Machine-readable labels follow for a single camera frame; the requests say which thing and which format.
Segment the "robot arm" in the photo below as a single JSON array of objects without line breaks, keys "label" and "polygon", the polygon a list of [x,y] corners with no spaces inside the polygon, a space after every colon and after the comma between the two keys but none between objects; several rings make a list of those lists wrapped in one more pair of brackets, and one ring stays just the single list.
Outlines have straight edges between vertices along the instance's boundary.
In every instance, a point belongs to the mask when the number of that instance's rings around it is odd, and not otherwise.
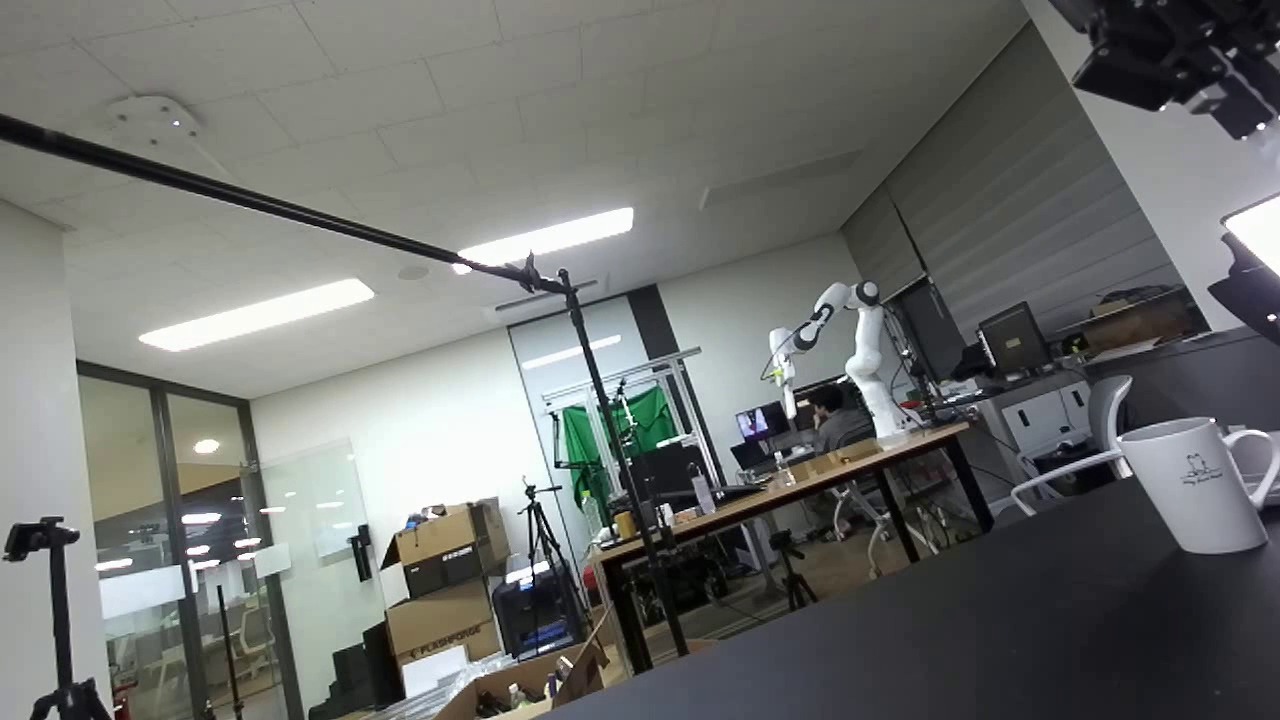
[{"label": "robot arm", "polygon": [[785,393],[785,414],[796,420],[796,358],[820,345],[825,328],[830,318],[857,314],[857,345],[853,358],[845,362],[845,377],[860,387],[876,437],[892,440],[909,434],[905,414],[892,403],[887,387],[876,379],[879,371],[879,337],[884,337],[884,308],[879,308],[879,288],[876,286],[830,286],[825,297],[810,304],[806,320],[799,328],[771,328],[767,331],[767,358],[771,358],[771,383]]}]

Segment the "fluorescent light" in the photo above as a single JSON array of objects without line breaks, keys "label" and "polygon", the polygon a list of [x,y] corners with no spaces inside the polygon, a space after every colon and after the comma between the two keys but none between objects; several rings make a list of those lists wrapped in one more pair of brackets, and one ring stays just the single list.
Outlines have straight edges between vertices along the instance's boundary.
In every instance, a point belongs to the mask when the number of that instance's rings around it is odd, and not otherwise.
[{"label": "fluorescent light", "polygon": [[215,520],[224,520],[224,511],[182,511],[189,530],[215,525]]},{"label": "fluorescent light", "polygon": [[[600,340],[590,340],[590,354],[617,349],[621,340],[622,337],[600,337]],[[575,358],[584,358],[584,349],[559,349],[559,354],[546,354],[546,358],[533,358],[519,369],[534,371],[534,369],[563,363],[563,362],[575,362]]]},{"label": "fluorescent light", "polygon": [[473,245],[473,250],[459,250],[459,257],[476,261],[476,265],[519,265],[529,257],[553,257],[553,254],[563,254],[563,250],[628,235],[633,224],[635,224],[635,210],[610,210],[610,214],[579,217],[579,221],[568,221],[568,224],[546,224],[546,228],[534,228],[534,232]]},{"label": "fluorescent light", "polygon": [[192,453],[194,458],[212,458],[212,453],[220,453],[224,444],[215,440],[215,437],[201,437],[194,444],[192,444]]},{"label": "fluorescent light", "polygon": [[1227,232],[1280,276],[1280,195],[1224,221]]},{"label": "fluorescent light", "polygon": [[250,337],[265,328],[296,324],[296,320],[340,314],[340,308],[366,304],[366,299],[371,299],[371,288],[349,276],[337,286],[319,286],[319,288],[270,297],[259,304],[212,314],[201,320],[169,324],[169,328],[144,331],[139,340],[152,349],[164,349],[164,354],[189,354],[189,349],[220,345],[231,337]]},{"label": "fluorescent light", "polygon": [[132,570],[132,557],[90,564],[101,577]]}]

